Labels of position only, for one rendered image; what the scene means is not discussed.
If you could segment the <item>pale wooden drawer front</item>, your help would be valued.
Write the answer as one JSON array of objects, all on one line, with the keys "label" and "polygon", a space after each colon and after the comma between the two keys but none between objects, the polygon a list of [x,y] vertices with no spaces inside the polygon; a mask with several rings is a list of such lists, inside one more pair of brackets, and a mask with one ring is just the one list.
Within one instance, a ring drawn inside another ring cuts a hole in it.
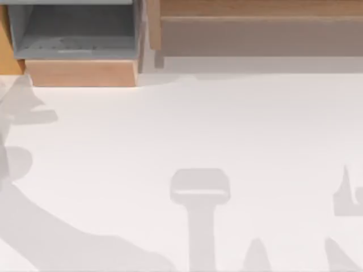
[{"label": "pale wooden drawer front", "polygon": [[41,60],[25,61],[36,87],[134,87],[138,60]]}]

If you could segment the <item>wooden open shelf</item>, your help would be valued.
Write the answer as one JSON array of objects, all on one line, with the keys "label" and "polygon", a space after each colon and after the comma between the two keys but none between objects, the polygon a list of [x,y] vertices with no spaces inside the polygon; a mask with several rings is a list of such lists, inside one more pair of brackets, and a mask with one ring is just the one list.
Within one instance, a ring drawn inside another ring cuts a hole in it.
[{"label": "wooden open shelf", "polygon": [[363,56],[363,0],[145,0],[165,57]]}]

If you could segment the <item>wooden cupboard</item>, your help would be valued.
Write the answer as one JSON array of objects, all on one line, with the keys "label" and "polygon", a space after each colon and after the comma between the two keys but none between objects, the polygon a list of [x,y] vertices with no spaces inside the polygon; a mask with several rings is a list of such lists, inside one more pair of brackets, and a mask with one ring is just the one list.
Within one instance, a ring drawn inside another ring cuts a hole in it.
[{"label": "wooden cupboard", "polygon": [[15,59],[6,5],[0,5],[0,75],[23,75],[23,59]]}]

